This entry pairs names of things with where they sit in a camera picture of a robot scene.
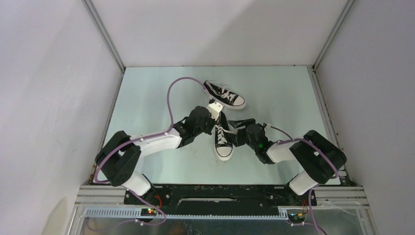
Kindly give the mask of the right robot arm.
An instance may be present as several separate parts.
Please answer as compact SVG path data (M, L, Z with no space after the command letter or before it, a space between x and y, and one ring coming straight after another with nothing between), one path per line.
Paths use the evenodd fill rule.
M347 162L343 151L315 130L299 138L272 142L266 136L267 125L259 124L253 118L228 123L236 130L233 144L246 144L263 164L297 161L301 165L302 172L286 184L284 192L285 200L292 205L302 201L310 189L337 178L340 168Z

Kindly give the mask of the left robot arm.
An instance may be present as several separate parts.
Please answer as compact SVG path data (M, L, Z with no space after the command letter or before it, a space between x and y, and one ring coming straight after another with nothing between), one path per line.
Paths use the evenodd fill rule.
M104 180L97 176L98 184L108 182L122 186L136 194L143 204L154 200L151 182L137 169L139 159L167 149L177 149L193 143L201 133L211 134L223 106L212 103L207 107L195 107L188 117L175 123L168 132L132 139L124 131L116 132L95 158L96 174L102 172Z

